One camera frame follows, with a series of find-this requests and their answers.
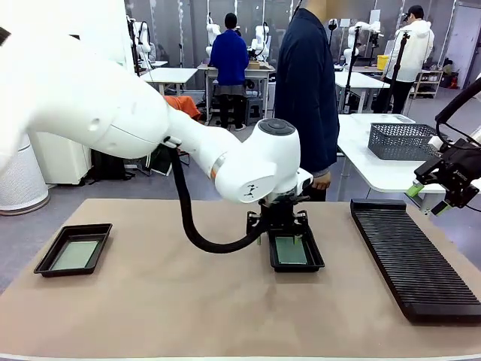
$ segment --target black pants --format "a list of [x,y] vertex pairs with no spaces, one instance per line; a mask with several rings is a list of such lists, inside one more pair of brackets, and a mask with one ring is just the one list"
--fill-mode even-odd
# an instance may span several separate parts
[[326,194],[327,190],[317,190],[316,188],[312,188],[311,186],[309,186],[302,192],[302,195],[304,197],[310,197],[309,202],[325,202]]
[[[386,78],[384,83],[391,84],[392,80]],[[396,81],[394,85],[392,85],[392,97],[394,98],[394,105],[392,107],[393,114],[401,114],[404,109],[404,103],[406,103],[406,99],[409,96],[411,88],[413,87],[414,83],[404,83],[402,81]],[[389,96],[389,89],[381,89],[379,95],[377,96],[376,103],[373,106],[373,111],[376,114],[381,114],[388,101]]]
[[234,108],[235,127],[241,128],[246,118],[246,99],[243,96],[219,96],[219,103],[221,127],[228,127],[228,111]]

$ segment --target person in white jacket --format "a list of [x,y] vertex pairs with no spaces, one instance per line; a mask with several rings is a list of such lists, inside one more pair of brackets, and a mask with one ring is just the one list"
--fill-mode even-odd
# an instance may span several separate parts
[[[409,9],[407,13],[407,26],[396,32],[394,50],[389,57],[388,65],[384,69],[381,80],[393,87],[393,114],[402,113],[404,103],[416,81],[417,75],[433,50],[434,33],[431,30],[431,23],[423,19],[424,10],[420,5],[412,6]],[[398,61],[401,41],[406,32],[410,38],[407,40],[406,47],[404,48],[398,77],[393,84],[394,67]],[[377,101],[373,106],[374,113],[382,113],[385,110],[388,96],[389,89],[382,89],[380,91]]]

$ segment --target black bag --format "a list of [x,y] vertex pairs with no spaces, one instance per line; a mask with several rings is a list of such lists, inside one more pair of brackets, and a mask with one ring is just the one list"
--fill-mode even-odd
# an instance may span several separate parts
[[134,173],[126,171],[123,159],[109,156],[92,150],[92,169],[89,176],[93,179],[91,184],[98,181],[128,181],[135,177]]

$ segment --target orange cloth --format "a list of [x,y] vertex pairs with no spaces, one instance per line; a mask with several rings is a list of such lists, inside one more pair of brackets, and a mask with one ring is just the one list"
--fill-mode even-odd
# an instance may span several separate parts
[[198,111],[190,96],[164,96],[164,99],[172,108],[187,113],[194,120],[198,120],[201,116],[201,112]]

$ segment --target man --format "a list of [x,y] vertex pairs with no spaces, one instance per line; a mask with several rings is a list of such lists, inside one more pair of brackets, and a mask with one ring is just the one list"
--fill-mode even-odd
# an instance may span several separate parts
[[249,65],[246,42],[235,32],[237,17],[225,15],[227,30],[218,35],[212,46],[210,64],[219,69],[219,86],[214,93],[219,96],[221,127],[228,127],[228,111],[234,107],[235,130],[245,129],[243,124],[246,111],[245,70]]
[[321,23],[327,6],[326,0],[310,0],[295,13],[280,47],[276,79],[275,115],[298,130],[301,167],[314,176],[304,195],[314,202],[324,202],[331,185],[339,135],[334,63]]
[[[396,42],[392,55],[389,58],[388,66],[384,69],[381,80],[393,87],[392,95],[394,105],[393,114],[401,114],[404,109],[407,97],[413,87],[422,65],[428,60],[433,50],[434,33],[431,30],[431,23],[424,21],[424,10],[421,6],[412,6],[407,13],[407,26],[396,32]],[[401,68],[395,83],[392,83],[394,67],[399,57],[401,41],[404,33],[410,36],[407,40],[404,54],[401,60]],[[382,113],[388,106],[389,89],[382,89],[373,106],[374,113]]]

